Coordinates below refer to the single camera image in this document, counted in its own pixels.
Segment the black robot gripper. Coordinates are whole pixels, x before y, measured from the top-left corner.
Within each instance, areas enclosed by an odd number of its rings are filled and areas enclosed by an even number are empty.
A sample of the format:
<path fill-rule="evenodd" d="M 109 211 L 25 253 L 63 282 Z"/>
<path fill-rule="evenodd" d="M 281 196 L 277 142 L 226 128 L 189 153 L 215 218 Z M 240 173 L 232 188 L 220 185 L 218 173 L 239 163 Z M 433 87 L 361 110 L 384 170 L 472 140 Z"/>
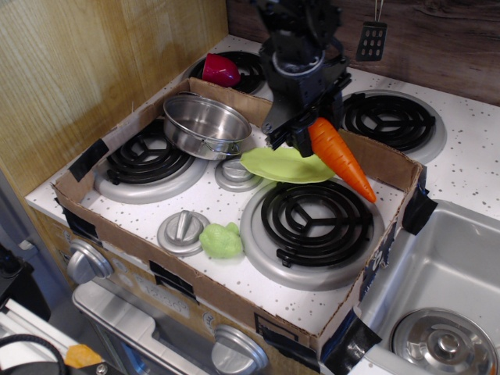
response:
<path fill-rule="evenodd" d="M 343 55 L 316 59 L 308 66 L 281 65 L 274 56 L 263 56 L 267 84 L 273 94 L 270 111 L 262 123 L 267 144 L 282 144 L 313 155 L 309 126 L 324 117 L 338 130 L 344 116 L 342 91 L 351 83 L 349 60 Z"/>

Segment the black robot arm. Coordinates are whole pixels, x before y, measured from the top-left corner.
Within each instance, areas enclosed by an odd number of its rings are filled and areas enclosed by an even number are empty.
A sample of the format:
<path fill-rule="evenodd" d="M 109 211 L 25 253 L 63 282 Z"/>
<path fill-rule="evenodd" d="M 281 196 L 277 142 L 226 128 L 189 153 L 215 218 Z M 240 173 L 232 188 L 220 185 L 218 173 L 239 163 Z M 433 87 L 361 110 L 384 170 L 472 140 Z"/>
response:
<path fill-rule="evenodd" d="M 342 91 L 350 83 L 349 61 L 334 36 L 341 9 L 329 1 L 254 1 L 269 38 L 259 58 L 273 102 L 262 124 L 268 145 L 313 154 L 308 129 L 320 117 L 335 123 Z"/>

